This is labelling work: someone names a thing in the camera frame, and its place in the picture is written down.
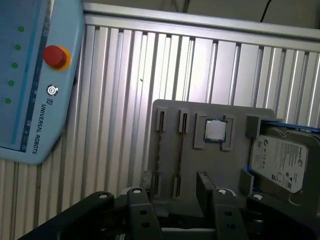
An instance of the hard drive label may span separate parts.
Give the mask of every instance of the hard drive label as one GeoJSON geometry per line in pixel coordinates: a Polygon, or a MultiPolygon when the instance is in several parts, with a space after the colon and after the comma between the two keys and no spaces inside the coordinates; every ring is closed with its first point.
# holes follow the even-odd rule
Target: hard drive label
{"type": "Polygon", "coordinates": [[[303,185],[307,155],[304,145],[260,135],[252,146],[250,168],[296,193],[303,185]]]}

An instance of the gray plastic holder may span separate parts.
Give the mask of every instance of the gray plastic holder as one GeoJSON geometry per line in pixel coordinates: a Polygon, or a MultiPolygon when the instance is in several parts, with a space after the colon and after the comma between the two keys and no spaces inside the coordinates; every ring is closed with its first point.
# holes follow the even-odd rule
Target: gray plastic holder
{"type": "Polygon", "coordinates": [[[193,216],[202,215],[196,198],[196,172],[206,171],[217,188],[243,195],[239,182],[242,169],[249,163],[252,137],[257,136],[259,121],[275,119],[271,109],[171,100],[156,100],[151,114],[147,166],[153,171],[159,159],[161,176],[154,202],[165,205],[171,213],[186,214],[187,209],[187,214],[193,216]],[[160,109],[165,110],[165,130],[161,132],[159,147],[160,109]],[[186,126],[178,169],[183,114],[186,114],[186,126]],[[204,141],[207,119],[227,121],[224,142],[204,141]],[[248,121],[255,121],[253,130],[248,121]],[[175,197],[177,173],[181,179],[179,197],[175,197]]]}

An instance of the white wall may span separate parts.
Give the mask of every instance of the white wall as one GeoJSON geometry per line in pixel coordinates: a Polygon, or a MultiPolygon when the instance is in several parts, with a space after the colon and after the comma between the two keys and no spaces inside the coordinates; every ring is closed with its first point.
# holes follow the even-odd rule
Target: white wall
{"type": "MultiPolygon", "coordinates": [[[[174,12],[171,0],[84,0],[86,2],[174,12]]],[[[184,0],[176,0],[182,9],[184,0]]],[[[191,0],[188,12],[221,18],[260,21],[268,0],[191,0]]],[[[265,23],[319,28],[320,0],[273,0],[265,23]]]]}

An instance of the red button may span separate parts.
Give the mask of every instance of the red button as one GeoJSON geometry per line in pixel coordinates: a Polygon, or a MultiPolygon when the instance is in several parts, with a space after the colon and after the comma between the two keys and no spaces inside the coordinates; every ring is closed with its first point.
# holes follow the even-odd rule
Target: red button
{"type": "Polygon", "coordinates": [[[43,52],[43,60],[50,67],[62,68],[67,61],[66,53],[58,46],[47,46],[43,52]]]}

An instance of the metal slatted panel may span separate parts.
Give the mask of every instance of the metal slatted panel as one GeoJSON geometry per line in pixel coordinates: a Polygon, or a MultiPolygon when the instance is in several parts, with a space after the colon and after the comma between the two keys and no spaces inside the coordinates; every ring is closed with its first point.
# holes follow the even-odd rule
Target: metal slatted panel
{"type": "Polygon", "coordinates": [[[320,127],[320,44],[87,15],[66,129],[39,166],[0,160],[0,239],[139,184],[156,99],[273,109],[320,127]]]}

